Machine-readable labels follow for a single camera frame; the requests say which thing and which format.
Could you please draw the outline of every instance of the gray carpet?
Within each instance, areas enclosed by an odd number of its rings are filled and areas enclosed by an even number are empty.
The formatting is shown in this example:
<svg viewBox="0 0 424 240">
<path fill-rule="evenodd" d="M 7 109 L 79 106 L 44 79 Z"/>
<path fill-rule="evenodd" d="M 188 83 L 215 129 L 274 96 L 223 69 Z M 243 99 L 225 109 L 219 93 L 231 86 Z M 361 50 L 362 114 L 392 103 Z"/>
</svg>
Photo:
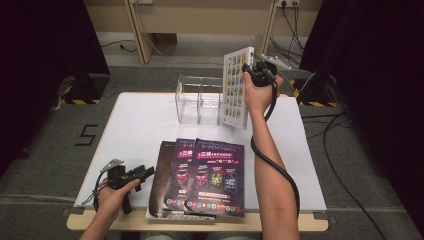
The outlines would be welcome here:
<svg viewBox="0 0 424 240">
<path fill-rule="evenodd" d="M 221 77 L 221 69 L 110 67 L 111 79 L 98 105 L 62 105 L 44 122 L 28 146 L 29 157 L 16 159 L 0 179 L 0 239 L 78 239 L 68 230 L 66 211 L 84 180 L 113 105 L 121 92 L 174 92 L 180 75 Z M 288 78 L 306 73 L 287 73 Z M 286 84 L 283 93 L 293 95 Z M 336 114 L 341 107 L 300 107 L 302 116 Z M 381 239 L 369 218 L 345 191 L 343 184 L 368 210 L 388 239 L 422 239 L 388 181 L 373 168 L 366 145 L 347 116 L 326 134 L 331 117 L 304 118 L 306 135 L 324 198 L 330 228 L 302 233 L 302 239 Z M 80 137 L 86 125 L 90 138 Z M 40 195 L 31 199 L 28 195 Z M 109 239 L 119 234 L 111 233 Z"/>
</svg>

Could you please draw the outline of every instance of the floor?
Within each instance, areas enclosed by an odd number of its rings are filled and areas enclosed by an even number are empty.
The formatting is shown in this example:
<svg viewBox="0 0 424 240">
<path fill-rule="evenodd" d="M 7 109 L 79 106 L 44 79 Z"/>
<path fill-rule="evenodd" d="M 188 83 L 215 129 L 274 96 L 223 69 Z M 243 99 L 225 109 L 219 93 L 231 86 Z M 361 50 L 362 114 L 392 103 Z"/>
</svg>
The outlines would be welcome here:
<svg viewBox="0 0 424 240">
<path fill-rule="evenodd" d="M 99 141 L 96 138 L 92 147 L 75 151 L 75 142 L 81 141 L 81 126 L 99 123 L 90 134 L 101 136 L 117 91 L 150 89 L 150 85 L 147 88 L 134 80 L 138 75 L 154 74 L 161 68 L 170 72 L 185 69 L 219 74 L 223 55 L 252 45 L 248 36 L 181 34 L 178 45 L 155 44 L 157 50 L 150 62 L 140 64 L 137 52 L 133 51 L 136 46 L 132 33 L 97 34 L 111 70 L 111 81 L 102 104 L 63 105 L 40 129 L 31 156 L 11 164 L 0 179 L 0 239 L 78 239 L 80 232 L 66 228 L 67 216 Z M 283 48 L 290 48 L 291 38 L 276 37 L 275 40 Z M 306 38 L 300 40 L 303 44 L 307 41 Z M 291 50 L 301 52 L 293 45 Z M 278 55 L 296 68 L 272 45 L 267 55 Z M 311 75 L 301 70 L 283 72 L 287 80 Z M 153 85 L 151 89 L 162 91 L 173 87 Z M 294 95 L 290 84 L 284 85 L 283 92 Z M 385 239 L 423 239 L 387 179 L 374 168 L 360 133 L 349 117 L 341 116 L 331 131 L 324 134 L 331 118 L 318 116 L 334 116 L 343 111 L 341 105 L 299 107 L 330 223 L 327 231 L 302 233 L 302 239 L 383 239 L 379 229 Z M 111 232 L 108 239 L 119 239 L 119 233 Z"/>
</svg>

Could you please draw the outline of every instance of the power outlet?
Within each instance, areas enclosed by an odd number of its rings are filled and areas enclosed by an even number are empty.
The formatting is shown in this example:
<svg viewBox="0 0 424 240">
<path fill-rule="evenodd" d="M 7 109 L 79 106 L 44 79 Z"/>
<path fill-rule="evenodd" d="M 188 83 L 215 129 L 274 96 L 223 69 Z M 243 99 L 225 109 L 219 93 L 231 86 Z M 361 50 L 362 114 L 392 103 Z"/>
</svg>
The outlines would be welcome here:
<svg viewBox="0 0 424 240">
<path fill-rule="evenodd" d="M 277 7 L 282 7 L 283 1 L 286 2 L 286 8 L 294 8 L 295 4 L 299 7 L 300 4 L 300 0 L 278 0 Z"/>
</svg>

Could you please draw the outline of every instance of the booklet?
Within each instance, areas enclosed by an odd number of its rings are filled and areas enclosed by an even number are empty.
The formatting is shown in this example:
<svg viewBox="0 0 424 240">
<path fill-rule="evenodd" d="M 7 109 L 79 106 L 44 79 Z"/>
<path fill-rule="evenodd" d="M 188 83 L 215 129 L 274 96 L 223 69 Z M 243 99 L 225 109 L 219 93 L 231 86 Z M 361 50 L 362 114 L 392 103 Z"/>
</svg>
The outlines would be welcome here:
<svg viewBox="0 0 424 240">
<path fill-rule="evenodd" d="M 189 165 L 192 161 L 194 140 L 178 138 L 175 142 L 168 179 L 164 209 L 184 210 Z"/>
<path fill-rule="evenodd" d="M 245 85 L 242 66 L 246 63 L 252 68 L 253 60 L 253 47 L 247 47 L 224 56 L 221 120 L 236 128 L 247 127 L 248 115 L 244 101 Z"/>
<path fill-rule="evenodd" d="M 188 212 L 244 217 L 244 145 L 197 139 L 186 195 Z"/>
<path fill-rule="evenodd" d="M 146 218 L 159 220 L 215 220 L 214 216 L 187 214 L 184 211 L 167 210 L 164 204 L 168 192 L 171 162 L 174 157 L 175 142 L 163 141 L 160 146 L 156 172 L 150 193 Z"/>
</svg>

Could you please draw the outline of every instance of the hand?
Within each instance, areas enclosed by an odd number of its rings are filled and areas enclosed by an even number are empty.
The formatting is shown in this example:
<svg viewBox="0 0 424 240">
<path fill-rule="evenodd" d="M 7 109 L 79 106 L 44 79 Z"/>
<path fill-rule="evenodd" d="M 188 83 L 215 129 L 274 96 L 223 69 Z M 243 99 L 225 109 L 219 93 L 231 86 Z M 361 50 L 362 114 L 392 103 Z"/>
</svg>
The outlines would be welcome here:
<svg viewBox="0 0 424 240">
<path fill-rule="evenodd" d="M 256 87 L 253 84 L 252 77 L 248 72 L 243 73 L 243 79 L 246 84 L 245 101 L 250 114 L 261 114 L 263 116 L 272 101 L 272 86 L 268 85 L 266 87 Z M 280 95 L 280 87 L 283 85 L 283 78 L 276 76 L 275 81 L 277 82 L 278 97 Z"/>
<path fill-rule="evenodd" d="M 135 179 L 117 190 L 113 190 L 107 186 L 107 183 L 100 185 L 99 209 L 97 212 L 105 214 L 112 219 L 116 219 L 118 217 L 119 210 L 121 209 L 122 200 L 124 199 L 125 194 L 129 193 L 131 189 L 135 188 L 139 184 L 140 179 Z"/>
</svg>

